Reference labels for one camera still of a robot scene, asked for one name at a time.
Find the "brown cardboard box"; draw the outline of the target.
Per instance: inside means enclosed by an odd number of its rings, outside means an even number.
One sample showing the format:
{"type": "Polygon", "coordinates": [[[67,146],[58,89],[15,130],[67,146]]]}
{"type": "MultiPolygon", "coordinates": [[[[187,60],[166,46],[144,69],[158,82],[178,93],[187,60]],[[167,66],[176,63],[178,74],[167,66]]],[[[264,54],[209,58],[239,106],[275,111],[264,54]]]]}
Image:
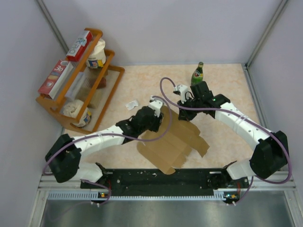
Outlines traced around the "brown cardboard box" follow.
{"type": "Polygon", "coordinates": [[[176,112],[171,113],[172,124],[162,138],[137,144],[138,152],[166,175],[181,168],[192,150],[196,150],[203,157],[209,149],[207,142],[200,137],[197,126],[180,121],[176,112]]]}

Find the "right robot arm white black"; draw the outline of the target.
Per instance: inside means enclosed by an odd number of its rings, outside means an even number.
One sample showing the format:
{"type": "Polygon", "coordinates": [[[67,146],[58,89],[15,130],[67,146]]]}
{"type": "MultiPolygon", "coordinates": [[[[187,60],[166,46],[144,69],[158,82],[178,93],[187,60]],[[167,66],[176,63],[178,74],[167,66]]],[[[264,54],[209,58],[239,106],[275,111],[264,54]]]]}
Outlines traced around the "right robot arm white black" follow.
{"type": "Polygon", "coordinates": [[[225,172],[221,175],[224,186],[232,187],[243,177],[267,179],[287,165],[287,136],[281,131],[272,132],[256,124],[226,96],[213,95],[206,82],[190,87],[177,85],[174,93],[181,97],[177,103],[180,120],[191,121],[198,113],[208,114],[229,126],[253,150],[250,158],[224,167],[225,172]]]}

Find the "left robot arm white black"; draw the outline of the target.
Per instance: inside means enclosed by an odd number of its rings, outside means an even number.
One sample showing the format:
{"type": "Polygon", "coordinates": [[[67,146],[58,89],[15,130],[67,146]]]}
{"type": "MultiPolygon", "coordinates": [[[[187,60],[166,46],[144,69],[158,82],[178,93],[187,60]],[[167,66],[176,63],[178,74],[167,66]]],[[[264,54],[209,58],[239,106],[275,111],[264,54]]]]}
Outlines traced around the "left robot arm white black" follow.
{"type": "Polygon", "coordinates": [[[96,187],[105,186],[107,175],[101,165],[85,163],[82,159],[104,148],[137,140],[146,131],[157,132],[163,117],[161,107],[160,101],[153,101],[136,115],[105,130],[74,138],[68,134],[61,135],[45,156],[56,181],[64,183],[70,179],[85,179],[96,187]]]}

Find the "red white box upper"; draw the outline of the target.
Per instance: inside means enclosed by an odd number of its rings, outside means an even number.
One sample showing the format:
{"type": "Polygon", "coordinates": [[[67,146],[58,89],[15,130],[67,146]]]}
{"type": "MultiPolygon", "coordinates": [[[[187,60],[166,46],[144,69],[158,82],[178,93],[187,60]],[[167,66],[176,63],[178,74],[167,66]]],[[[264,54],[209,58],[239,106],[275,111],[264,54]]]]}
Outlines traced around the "red white box upper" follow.
{"type": "Polygon", "coordinates": [[[68,61],[78,62],[92,38],[93,35],[89,30],[83,30],[66,54],[68,61]]]}

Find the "red white box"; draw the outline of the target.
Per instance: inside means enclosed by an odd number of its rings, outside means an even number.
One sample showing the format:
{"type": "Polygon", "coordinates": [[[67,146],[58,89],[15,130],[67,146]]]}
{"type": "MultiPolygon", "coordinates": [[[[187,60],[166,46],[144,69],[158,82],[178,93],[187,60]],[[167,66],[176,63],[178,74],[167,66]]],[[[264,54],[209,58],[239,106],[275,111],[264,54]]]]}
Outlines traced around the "red white box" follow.
{"type": "Polygon", "coordinates": [[[59,60],[38,89],[38,93],[49,99],[54,99],[72,69],[73,65],[70,61],[59,60]]]}
{"type": "Polygon", "coordinates": [[[89,30],[83,30],[66,54],[68,61],[78,62],[92,38],[93,35],[89,30]]]}

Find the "red white box lower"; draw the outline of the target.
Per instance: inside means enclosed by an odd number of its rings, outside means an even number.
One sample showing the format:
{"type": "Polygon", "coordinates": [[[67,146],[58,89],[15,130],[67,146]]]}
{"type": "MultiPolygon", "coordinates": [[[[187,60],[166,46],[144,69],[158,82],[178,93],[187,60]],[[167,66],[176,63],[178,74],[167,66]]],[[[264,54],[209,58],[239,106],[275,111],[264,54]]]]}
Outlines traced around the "red white box lower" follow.
{"type": "Polygon", "coordinates": [[[38,93],[49,99],[54,99],[72,69],[73,65],[70,61],[59,60],[38,89],[38,93]]]}

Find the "small clear plastic bag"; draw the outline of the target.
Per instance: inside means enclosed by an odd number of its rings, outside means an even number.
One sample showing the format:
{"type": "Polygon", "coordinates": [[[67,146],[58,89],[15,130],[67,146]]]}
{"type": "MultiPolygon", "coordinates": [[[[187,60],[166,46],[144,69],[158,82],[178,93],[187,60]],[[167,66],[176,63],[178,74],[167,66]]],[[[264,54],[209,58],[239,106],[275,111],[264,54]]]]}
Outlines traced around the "small clear plastic bag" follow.
{"type": "Polygon", "coordinates": [[[127,110],[130,111],[130,110],[134,109],[135,107],[138,107],[139,103],[137,100],[133,100],[133,101],[127,103],[125,106],[126,106],[127,110]]]}

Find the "green glass bottle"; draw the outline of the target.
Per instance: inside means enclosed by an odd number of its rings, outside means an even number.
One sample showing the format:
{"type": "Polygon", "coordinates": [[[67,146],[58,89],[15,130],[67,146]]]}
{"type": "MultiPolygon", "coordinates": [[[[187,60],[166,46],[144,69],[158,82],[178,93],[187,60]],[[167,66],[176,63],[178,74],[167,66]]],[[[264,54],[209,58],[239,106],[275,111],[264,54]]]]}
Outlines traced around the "green glass bottle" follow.
{"type": "Polygon", "coordinates": [[[203,81],[203,77],[204,77],[203,66],[204,66],[204,63],[202,61],[199,62],[197,68],[193,72],[192,77],[191,77],[192,86],[203,81]]]}

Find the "orange wooden shelf rack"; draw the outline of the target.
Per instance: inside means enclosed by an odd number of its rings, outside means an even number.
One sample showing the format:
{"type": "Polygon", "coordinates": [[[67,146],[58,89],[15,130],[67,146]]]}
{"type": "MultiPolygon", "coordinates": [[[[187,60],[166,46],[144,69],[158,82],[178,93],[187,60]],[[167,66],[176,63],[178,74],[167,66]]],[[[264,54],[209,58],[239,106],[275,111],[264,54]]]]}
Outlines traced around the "orange wooden shelf rack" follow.
{"type": "Polygon", "coordinates": [[[78,62],[71,61],[73,69],[54,99],[39,95],[36,101],[65,129],[82,134],[96,132],[102,118],[110,104],[117,86],[124,73],[124,68],[111,65],[115,53],[105,49],[106,63],[103,68],[92,69],[86,66],[86,60],[94,50],[98,40],[102,38],[102,31],[86,28],[93,38],[88,44],[85,52],[78,62]],[[76,99],[84,102],[78,116],[71,118],[63,115],[63,107],[76,99]],[[90,110],[92,117],[90,123],[79,128],[73,123],[79,123],[86,107],[90,110]]]}

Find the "white paper bag lower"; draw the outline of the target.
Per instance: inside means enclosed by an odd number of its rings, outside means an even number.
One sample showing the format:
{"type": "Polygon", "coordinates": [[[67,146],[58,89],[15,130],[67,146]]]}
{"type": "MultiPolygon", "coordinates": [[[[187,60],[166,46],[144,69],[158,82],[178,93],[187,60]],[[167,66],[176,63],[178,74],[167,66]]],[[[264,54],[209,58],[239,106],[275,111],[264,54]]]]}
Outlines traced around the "white paper bag lower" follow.
{"type": "MultiPolygon", "coordinates": [[[[83,106],[84,102],[76,99],[72,102],[68,102],[64,107],[63,107],[63,115],[71,117],[71,118],[76,118],[83,106]]],[[[86,107],[84,113],[82,114],[79,123],[73,123],[76,127],[82,128],[85,127],[90,123],[92,114],[90,110],[86,107]]]]}

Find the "white paper bag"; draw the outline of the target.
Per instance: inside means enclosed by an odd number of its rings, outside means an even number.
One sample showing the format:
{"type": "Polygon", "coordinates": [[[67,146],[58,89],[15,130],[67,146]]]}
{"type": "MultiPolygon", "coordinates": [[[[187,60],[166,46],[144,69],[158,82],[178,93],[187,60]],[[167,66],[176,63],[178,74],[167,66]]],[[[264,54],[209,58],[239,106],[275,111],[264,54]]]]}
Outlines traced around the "white paper bag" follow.
{"type": "Polygon", "coordinates": [[[106,42],[100,38],[94,47],[94,50],[86,60],[86,66],[92,69],[103,68],[106,63],[105,55],[106,42]]]}
{"type": "MultiPolygon", "coordinates": [[[[64,107],[63,107],[63,115],[71,117],[71,118],[76,118],[83,106],[84,102],[76,99],[72,102],[68,102],[64,107]]],[[[79,123],[73,123],[76,127],[82,128],[85,127],[90,123],[92,114],[90,110],[86,107],[84,113],[82,114],[79,123]]]]}

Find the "white paper bag upper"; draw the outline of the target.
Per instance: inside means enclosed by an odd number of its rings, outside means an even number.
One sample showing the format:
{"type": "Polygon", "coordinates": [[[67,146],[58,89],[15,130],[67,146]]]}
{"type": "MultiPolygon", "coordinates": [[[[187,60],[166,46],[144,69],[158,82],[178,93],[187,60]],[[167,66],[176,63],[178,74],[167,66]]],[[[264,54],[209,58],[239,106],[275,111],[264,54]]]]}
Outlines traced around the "white paper bag upper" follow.
{"type": "Polygon", "coordinates": [[[94,50],[86,60],[86,66],[92,69],[103,68],[106,63],[105,55],[106,42],[100,38],[94,47],[94,50]]]}

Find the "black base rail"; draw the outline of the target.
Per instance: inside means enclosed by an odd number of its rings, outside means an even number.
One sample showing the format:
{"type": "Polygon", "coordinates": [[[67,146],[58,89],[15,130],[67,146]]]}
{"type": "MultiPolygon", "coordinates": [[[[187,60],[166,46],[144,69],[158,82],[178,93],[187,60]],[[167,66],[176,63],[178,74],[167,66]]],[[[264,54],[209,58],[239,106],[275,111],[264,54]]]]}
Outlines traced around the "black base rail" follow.
{"type": "Polygon", "coordinates": [[[233,180],[219,168],[177,169],[166,175],[158,169],[108,169],[101,184],[112,196],[206,196],[214,190],[248,188],[248,179],[233,180]]]}

